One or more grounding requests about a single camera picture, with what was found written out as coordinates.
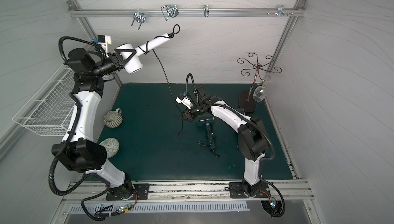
striped mug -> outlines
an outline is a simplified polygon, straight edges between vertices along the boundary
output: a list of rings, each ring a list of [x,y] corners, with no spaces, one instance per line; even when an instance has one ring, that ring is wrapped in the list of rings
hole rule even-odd
[[[116,128],[122,123],[122,110],[117,108],[115,111],[110,111],[104,115],[104,123],[109,128]]]

patterned plate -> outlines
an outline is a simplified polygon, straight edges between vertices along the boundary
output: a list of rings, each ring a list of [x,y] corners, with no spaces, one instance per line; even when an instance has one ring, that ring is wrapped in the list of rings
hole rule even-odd
[[[119,141],[116,138],[107,138],[100,143],[107,150],[107,158],[111,158],[119,151]]]

white wire basket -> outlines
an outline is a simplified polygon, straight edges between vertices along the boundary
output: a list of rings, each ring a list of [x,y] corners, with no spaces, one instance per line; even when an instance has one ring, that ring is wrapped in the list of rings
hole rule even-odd
[[[75,105],[68,95],[73,76],[73,70],[60,67],[12,120],[40,136],[64,136]]]

teal table surface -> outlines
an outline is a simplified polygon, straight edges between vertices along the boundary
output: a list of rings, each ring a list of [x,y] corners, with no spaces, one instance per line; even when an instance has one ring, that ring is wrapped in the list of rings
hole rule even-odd
[[[185,84],[170,84],[174,97],[184,92]],[[238,95],[248,84],[203,84],[211,96],[217,95],[233,108],[239,108]],[[193,86],[188,92],[195,99]],[[184,121],[179,136],[179,111],[171,98],[167,84],[124,84],[113,106],[122,109],[123,123],[117,128],[104,127],[99,143],[106,138],[119,141],[119,152],[109,160],[132,180],[209,180],[241,179],[245,158],[237,148],[237,133],[219,118],[215,118],[216,153],[198,145],[207,143],[205,128],[196,122]],[[276,156],[262,165],[265,179],[292,179],[281,145],[264,102],[257,103],[254,113],[263,120],[272,140]]]

metal bracket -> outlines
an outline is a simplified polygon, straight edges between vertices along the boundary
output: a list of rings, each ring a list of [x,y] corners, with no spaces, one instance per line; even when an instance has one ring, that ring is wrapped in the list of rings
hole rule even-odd
[[[171,18],[174,19],[179,14],[179,11],[178,11],[178,8],[176,7],[176,5],[164,5],[161,7],[161,12],[163,13],[165,20],[168,20],[170,15],[171,15]]]
[[[204,5],[204,17],[209,17],[209,8],[208,5]]]
[[[229,188],[230,188],[230,198],[267,198],[267,195],[265,193],[267,193],[268,195],[271,194],[267,183],[262,183],[261,186],[259,187],[259,190],[265,193],[259,192],[254,197],[248,197],[243,192],[242,182],[229,182]]]
[[[138,200],[146,200],[148,198],[148,193],[149,193],[149,184],[133,184],[135,187],[135,190],[137,191],[137,199]],[[117,197],[112,196],[109,192],[107,193],[107,196],[105,197],[106,201],[116,201],[116,200],[121,200]],[[135,200],[135,194],[131,196],[130,199],[128,200]]]
[[[285,14],[283,12],[283,9],[284,9],[284,6],[283,5],[279,5],[278,11],[275,13],[277,17],[282,16],[282,15],[283,16],[287,16],[288,15],[288,14]]]
[[[69,6],[69,11],[75,11],[76,10],[76,4],[74,1],[67,1],[67,5]]]
[[[305,0],[299,0],[298,3],[297,3],[296,8],[297,8],[298,10],[305,10],[304,7],[305,7]]]
[[[133,26],[134,21],[137,21],[138,23],[140,23],[140,25],[138,26],[138,29],[140,29],[142,23],[145,22],[145,15],[141,12],[135,12],[134,17],[133,17],[133,22],[131,22],[131,26]]]

